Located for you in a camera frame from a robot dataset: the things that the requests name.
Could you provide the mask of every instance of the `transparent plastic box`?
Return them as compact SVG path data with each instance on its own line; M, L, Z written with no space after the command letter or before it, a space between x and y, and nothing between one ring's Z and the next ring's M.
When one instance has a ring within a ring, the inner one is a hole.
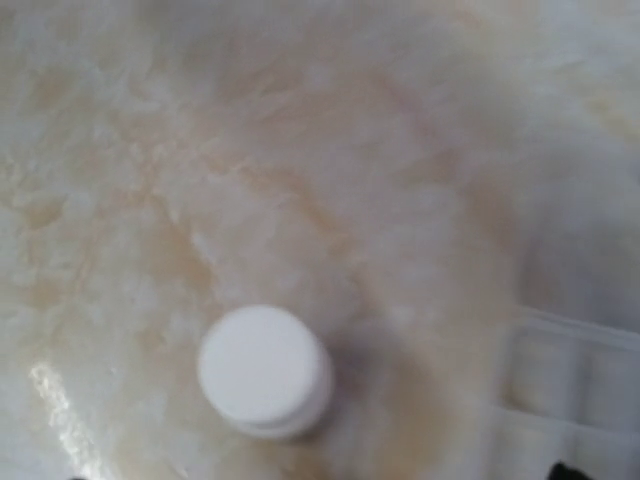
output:
M640 335L523 309L495 382L480 479L640 480Z

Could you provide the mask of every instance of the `white bottle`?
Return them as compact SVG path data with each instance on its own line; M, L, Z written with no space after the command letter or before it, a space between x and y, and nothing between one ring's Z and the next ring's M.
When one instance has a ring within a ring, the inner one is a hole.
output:
M240 308L213 325L200 347L198 379L231 425L273 439L313 427L334 388L321 342L291 313L267 305Z

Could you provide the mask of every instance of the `clear plastic tray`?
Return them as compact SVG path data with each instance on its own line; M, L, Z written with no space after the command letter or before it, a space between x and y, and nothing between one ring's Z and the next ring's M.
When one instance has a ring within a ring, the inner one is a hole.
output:
M481 479L640 479L640 335L523 309L497 370Z

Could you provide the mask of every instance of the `marble countertop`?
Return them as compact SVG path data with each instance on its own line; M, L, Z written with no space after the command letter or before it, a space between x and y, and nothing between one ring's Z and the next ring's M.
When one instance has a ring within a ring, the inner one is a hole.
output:
M0 476L472 478L557 182L640 218L640 3L173 3L0 2ZM301 442L197 384L262 302L335 359Z

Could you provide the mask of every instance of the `dark object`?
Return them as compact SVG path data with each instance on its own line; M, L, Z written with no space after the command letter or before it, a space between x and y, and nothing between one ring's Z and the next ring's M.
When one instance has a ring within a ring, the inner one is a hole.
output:
M564 463L556 463L547 480L591 480L584 473L578 470L567 468Z

